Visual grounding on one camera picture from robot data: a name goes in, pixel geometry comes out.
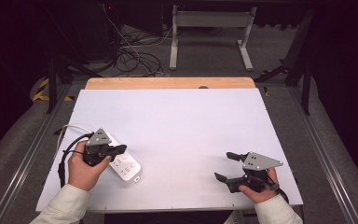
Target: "gray carpet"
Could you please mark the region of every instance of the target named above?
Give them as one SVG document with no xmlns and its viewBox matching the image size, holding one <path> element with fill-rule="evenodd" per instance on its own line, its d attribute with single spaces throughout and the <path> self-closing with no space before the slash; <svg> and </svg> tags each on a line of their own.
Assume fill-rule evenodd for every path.
<svg viewBox="0 0 358 224">
<path fill-rule="evenodd" d="M 240 52 L 236 47 L 236 41 L 240 39 L 242 32 L 242 29 L 223 29 L 217 35 L 207 35 L 197 30 L 182 32 L 179 36 L 178 64 L 175 71 L 168 69 L 171 41 L 166 40 L 157 46 L 136 49 L 157 56 L 164 68 L 165 76 L 169 77 L 259 77 L 261 71 L 280 65 L 279 59 L 285 56 L 296 29 L 288 28 L 282 31 L 279 28 L 254 27 L 248 42 L 248 52 L 254 66 L 253 72 L 245 71 Z M 111 69 L 103 72 L 103 75 L 108 77 L 116 72 Z M 145 69 L 140 67 L 131 75 L 144 73 Z M 298 187 L 304 200 L 305 221 L 306 223 L 346 223 L 347 219 L 315 152 L 301 111 L 296 107 L 298 99 L 294 98 L 290 90 L 282 84 L 284 78 L 285 75 L 279 75 L 260 85 L 268 86 L 269 96 L 265 96 L 262 88 L 260 92 L 282 148 L 295 171 L 294 176 L 298 180 Z M 76 77 L 67 95 L 77 96 L 86 81 L 86 77 Z M 28 223 L 37 216 L 34 209 L 56 151 L 58 135 L 54 132 L 68 122 L 74 105 L 75 102 L 61 103 L 49 125 L 34 164 L 20 191 L 14 195 L 14 201 L 7 208 L 7 213 L 3 215 L 2 223 Z M 34 105 L 2 139 L 0 200 L 12 176 L 21 165 L 22 158 L 37 135 L 39 127 L 43 124 L 47 108 L 48 102 L 34 102 Z M 310 113 L 310 120 L 326 148 L 326 153 L 337 167 L 358 214 L 358 170 L 325 114 L 314 83 L 311 89 Z M 103 223 L 103 215 L 86 214 L 85 221 Z M 256 223 L 253 217 L 246 217 L 245 221 L 245 223 Z"/>
</svg>

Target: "white power strip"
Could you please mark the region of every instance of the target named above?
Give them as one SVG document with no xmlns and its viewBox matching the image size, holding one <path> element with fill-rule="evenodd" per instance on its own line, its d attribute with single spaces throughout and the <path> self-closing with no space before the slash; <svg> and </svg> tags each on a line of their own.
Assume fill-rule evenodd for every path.
<svg viewBox="0 0 358 224">
<path fill-rule="evenodd" d="M 113 138 L 109 133 L 107 133 L 107 135 L 112 140 L 109 146 L 116 147 L 119 145 L 115 138 Z M 123 154 L 117 155 L 115 159 L 109 163 L 109 165 L 116 171 L 118 176 L 120 176 L 120 178 L 128 184 L 132 182 L 137 183 L 141 180 L 141 164 L 139 164 L 139 162 L 136 161 L 127 150 Z"/>
</svg>

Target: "white stand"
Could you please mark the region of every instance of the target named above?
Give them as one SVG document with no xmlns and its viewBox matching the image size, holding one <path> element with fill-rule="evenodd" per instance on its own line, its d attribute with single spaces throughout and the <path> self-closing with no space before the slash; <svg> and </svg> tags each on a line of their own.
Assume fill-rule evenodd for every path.
<svg viewBox="0 0 358 224">
<path fill-rule="evenodd" d="M 246 50 L 246 43 L 251 33 L 255 19 L 256 7 L 250 12 L 204 12 L 204 11 L 177 11 L 173 6 L 172 12 L 172 45 L 170 69 L 176 69 L 178 42 L 177 27 L 246 27 L 243 39 L 238 41 L 241 56 L 247 71 L 252 71 L 252 63 Z"/>
</svg>

